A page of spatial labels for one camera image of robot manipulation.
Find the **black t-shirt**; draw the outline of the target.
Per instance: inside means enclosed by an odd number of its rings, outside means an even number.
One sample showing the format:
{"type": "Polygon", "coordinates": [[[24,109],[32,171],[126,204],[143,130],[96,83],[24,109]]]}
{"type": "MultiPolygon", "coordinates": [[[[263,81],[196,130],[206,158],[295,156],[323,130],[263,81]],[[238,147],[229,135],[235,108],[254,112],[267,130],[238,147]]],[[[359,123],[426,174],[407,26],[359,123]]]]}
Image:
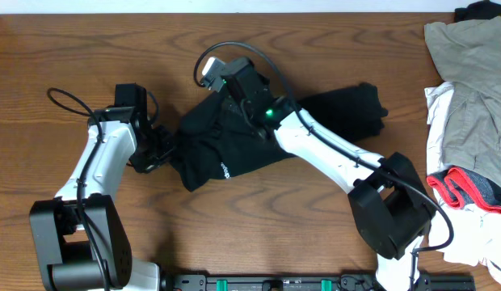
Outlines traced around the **black t-shirt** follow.
{"type": "MultiPolygon", "coordinates": [[[[380,134],[388,110],[366,82],[307,96],[298,102],[321,125],[349,142],[380,134]]],[[[264,141],[245,123],[236,104],[214,92],[180,122],[170,164],[190,192],[211,179],[231,179],[292,155],[264,141]]]]}

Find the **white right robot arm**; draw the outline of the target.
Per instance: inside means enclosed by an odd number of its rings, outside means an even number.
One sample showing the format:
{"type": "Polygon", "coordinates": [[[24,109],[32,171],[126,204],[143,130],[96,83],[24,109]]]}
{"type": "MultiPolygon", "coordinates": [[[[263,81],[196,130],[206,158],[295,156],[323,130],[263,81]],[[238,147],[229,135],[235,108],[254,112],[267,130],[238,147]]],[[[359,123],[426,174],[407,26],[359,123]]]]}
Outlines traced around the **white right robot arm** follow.
{"type": "Polygon", "coordinates": [[[347,194],[361,238],[377,254],[376,279],[385,290],[409,290],[419,279],[413,257],[436,209],[412,162],[400,153],[385,158],[363,150],[318,123],[290,97],[275,97],[252,61],[210,57],[202,86],[234,101],[244,122],[304,159],[347,194]]]}

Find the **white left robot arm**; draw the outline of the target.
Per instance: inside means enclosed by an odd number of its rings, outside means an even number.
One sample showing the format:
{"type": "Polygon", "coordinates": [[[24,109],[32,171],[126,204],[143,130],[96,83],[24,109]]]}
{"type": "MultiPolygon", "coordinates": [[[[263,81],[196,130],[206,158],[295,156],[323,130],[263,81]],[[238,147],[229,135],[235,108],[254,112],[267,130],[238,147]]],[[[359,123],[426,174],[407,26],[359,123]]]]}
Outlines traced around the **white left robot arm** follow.
{"type": "Polygon", "coordinates": [[[133,258],[114,200],[128,162],[154,169],[147,158],[166,131],[145,109],[110,107],[89,119],[88,142],[73,174],[50,200],[29,213],[42,283],[47,290],[159,290],[157,264],[133,258]]]}

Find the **red and black garment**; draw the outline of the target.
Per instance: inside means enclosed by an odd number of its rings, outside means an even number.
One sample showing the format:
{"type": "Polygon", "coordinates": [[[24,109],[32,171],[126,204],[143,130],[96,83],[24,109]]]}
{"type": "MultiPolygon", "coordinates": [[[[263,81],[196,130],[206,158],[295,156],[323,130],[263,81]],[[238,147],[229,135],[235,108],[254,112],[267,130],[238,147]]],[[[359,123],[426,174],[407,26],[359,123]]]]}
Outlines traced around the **red and black garment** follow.
{"type": "Polygon", "coordinates": [[[476,205],[487,213],[501,214],[501,187],[474,171],[450,167],[430,174],[427,184],[453,209],[476,205]]]}

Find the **khaki folded garment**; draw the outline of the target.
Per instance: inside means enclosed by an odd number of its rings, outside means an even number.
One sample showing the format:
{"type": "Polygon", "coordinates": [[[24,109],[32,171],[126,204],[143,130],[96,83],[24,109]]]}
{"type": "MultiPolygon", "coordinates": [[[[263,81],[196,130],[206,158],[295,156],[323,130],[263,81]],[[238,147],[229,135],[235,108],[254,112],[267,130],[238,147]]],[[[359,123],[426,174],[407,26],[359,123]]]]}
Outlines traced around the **khaki folded garment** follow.
{"type": "Polygon", "coordinates": [[[501,187],[501,17],[429,23],[424,38],[441,79],[454,86],[444,163],[501,187]]]}

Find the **black garment at corner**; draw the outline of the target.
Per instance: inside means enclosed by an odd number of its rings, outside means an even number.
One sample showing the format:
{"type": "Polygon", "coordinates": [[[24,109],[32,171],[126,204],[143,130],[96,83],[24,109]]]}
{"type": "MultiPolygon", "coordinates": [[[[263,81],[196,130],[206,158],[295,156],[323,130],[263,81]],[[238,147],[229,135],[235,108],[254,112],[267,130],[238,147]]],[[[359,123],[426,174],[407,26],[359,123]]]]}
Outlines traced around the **black garment at corner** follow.
{"type": "Polygon", "coordinates": [[[488,20],[501,17],[501,4],[482,0],[469,4],[467,7],[456,8],[454,11],[454,22],[466,20],[488,20]]]}

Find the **white garment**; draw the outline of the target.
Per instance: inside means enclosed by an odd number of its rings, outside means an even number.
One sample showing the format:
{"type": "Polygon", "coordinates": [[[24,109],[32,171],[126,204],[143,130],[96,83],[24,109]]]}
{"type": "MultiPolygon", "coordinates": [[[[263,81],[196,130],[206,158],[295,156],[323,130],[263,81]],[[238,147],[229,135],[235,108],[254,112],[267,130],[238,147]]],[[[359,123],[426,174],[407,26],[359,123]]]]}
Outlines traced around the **white garment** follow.
{"type": "MultiPolygon", "coordinates": [[[[442,150],[445,124],[453,93],[454,85],[451,82],[424,89],[429,125],[427,177],[457,166],[444,162],[442,150]]],[[[444,203],[437,190],[433,188],[432,190],[454,229],[453,241],[441,250],[444,260],[470,266],[482,264],[487,267],[494,280],[501,284],[501,214],[487,213],[476,205],[453,209],[444,203]]]]}

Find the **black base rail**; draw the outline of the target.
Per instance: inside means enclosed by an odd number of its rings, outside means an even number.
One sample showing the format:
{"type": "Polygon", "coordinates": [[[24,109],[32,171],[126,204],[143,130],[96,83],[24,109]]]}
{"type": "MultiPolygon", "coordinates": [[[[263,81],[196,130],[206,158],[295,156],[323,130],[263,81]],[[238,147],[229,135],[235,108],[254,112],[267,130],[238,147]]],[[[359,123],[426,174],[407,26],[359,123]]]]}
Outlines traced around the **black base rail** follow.
{"type": "Polygon", "coordinates": [[[475,291],[472,276],[420,273],[414,280],[364,272],[327,276],[211,276],[165,275],[160,291],[475,291]]]}

